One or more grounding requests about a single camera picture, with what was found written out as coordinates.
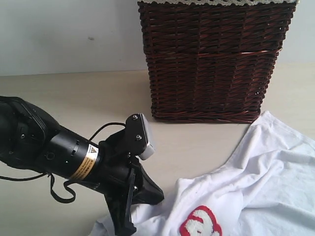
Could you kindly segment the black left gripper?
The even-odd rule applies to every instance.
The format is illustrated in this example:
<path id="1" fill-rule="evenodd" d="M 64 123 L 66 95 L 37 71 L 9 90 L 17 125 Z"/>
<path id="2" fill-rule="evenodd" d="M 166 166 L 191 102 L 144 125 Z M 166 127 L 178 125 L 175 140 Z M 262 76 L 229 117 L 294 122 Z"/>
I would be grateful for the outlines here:
<path id="1" fill-rule="evenodd" d="M 136 232 L 131 220 L 131 204 L 157 205 L 164 200 L 160 187 L 148 176 L 141 163 L 132 164 L 125 134 L 113 134 L 99 142 L 99 160 L 92 179 L 95 190 L 104 195 L 114 235 L 130 236 Z"/>

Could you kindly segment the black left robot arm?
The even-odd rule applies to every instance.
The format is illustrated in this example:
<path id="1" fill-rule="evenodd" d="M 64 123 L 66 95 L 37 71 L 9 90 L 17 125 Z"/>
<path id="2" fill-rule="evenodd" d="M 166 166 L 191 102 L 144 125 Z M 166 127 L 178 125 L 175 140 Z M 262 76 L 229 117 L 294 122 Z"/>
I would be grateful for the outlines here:
<path id="1" fill-rule="evenodd" d="M 94 143 L 60 125 L 38 106 L 19 97 L 0 98 L 0 160 L 7 166 L 37 172 L 39 177 L 65 179 L 71 198 L 52 197 L 64 204 L 75 200 L 72 184 L 79 184 L 105 197 L 114 232 L 136 232 L 131 206 L 157 205 L 163 191 L 147 175 L 141 160 L 155 152 L 149 124 L 142 113 L 130 115 L 122 129 Z"/>

